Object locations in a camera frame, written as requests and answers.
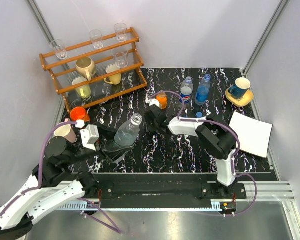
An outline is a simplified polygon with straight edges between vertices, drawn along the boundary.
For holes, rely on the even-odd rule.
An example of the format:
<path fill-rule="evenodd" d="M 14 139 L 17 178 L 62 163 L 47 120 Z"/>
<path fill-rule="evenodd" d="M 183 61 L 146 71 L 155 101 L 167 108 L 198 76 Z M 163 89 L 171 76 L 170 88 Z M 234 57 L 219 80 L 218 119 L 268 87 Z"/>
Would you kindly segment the green label water bottle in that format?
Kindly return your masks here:
<path fill-rule="evenodd" d="M 120 147 L 130 147 L 136 142 L 143 117 L 135 113 L 129 120 L 120 126 L 114 136 L 114 142 Z"/>

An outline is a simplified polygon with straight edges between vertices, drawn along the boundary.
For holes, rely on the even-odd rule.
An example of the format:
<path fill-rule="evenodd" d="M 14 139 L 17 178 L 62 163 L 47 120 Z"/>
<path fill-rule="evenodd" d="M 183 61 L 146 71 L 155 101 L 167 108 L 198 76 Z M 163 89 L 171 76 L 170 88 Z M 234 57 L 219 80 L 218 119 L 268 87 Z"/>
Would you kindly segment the orange juice bottle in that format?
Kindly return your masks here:
<path fill-rule="evenodd" d="M 165 110 L 168 106 L 168 97 L 165 92 L 159 92 L 156 96 L 161 110 Z"/>

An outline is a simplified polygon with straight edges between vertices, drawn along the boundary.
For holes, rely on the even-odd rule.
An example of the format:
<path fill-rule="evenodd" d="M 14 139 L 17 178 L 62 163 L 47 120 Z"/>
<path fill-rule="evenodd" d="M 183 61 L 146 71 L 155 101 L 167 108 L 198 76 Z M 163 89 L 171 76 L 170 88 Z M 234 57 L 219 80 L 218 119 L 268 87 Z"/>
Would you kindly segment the Pepsi bottle blue cap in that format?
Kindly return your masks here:
<path fill-rule="evenodd" d="M 182 98 L 185 108 L 188 107 L 191 101 L 193 89 L 194 89 L 193 78 L 187 76 L 180 85 L 180 96 Z"/>

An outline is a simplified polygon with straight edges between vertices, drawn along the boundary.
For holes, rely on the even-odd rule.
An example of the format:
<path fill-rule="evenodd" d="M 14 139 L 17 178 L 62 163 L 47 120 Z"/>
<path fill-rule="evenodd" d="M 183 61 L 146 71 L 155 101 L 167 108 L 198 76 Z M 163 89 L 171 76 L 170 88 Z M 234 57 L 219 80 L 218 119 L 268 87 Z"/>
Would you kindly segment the clear blue water bottle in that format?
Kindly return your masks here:
<path fill-rule="evenodd" d="M 198 106 L 203 106 L 206 103 L 209 96 L 210 87 L 211 87 L 211 75 L 206 74 L 201 79 L 196 92 L 195 103 Z"/>

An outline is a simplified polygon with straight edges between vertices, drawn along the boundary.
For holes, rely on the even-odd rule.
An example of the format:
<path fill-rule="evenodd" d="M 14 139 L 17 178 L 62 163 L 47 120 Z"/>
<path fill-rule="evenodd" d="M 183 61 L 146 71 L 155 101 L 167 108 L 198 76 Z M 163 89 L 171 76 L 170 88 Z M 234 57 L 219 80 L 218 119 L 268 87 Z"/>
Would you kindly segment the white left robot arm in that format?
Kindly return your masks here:
<path fill-rule="evenodd" d="M 43 144 L 39 164 L 22 188 L 0 207 L 0 240 L 18 240 L 44 217 L 72 201 L 106 196 L 93 174 L 81 171 L 60 190 L 56 188 L 72 172 L 69 167 L 97 154 L 113 162 L 121 161 L 134 147 L 115 144 L 117 131 L 101 125 L 80 125 L 69 121 L 55 126 Z"/>

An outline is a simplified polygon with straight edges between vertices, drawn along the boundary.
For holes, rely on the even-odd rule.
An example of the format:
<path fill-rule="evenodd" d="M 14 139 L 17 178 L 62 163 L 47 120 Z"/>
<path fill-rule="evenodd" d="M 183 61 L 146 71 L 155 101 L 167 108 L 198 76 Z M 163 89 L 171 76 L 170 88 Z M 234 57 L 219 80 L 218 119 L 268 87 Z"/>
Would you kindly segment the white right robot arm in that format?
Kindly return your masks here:
<path fill-rule="evenodd" d="M 219 182 L 218 195 L 226 199 L 234 194 L 233 183 L 236 180 L 234 158 L 241 145 L 238 135 L 229 125 L 211 117 L 168 117 L 156 105 L 149 106 L 144 116 L 148 132 L 197 137 L 208 153 L 215 158 Z"/>

